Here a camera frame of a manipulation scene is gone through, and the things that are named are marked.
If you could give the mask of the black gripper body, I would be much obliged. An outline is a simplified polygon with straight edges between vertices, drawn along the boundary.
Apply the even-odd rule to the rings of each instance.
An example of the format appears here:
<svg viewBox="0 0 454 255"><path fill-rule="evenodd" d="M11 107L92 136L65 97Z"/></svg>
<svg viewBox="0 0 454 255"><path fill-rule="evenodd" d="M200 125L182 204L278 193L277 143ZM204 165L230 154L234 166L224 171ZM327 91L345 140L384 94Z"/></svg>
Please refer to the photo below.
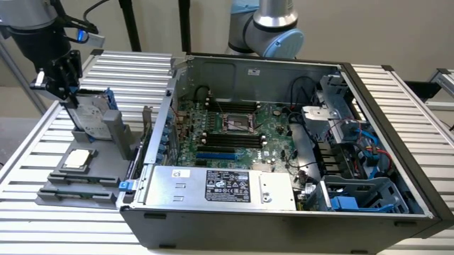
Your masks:
<svg viewBox="0 0 454 255"><path fill-rule="evenodd" d="M65 38L64 28L49 25L39 29L21 30L6 27L13 41L26 59L33 63L38 72L51 70L51 62L64 57L70 51L70 43Z"/></svg>

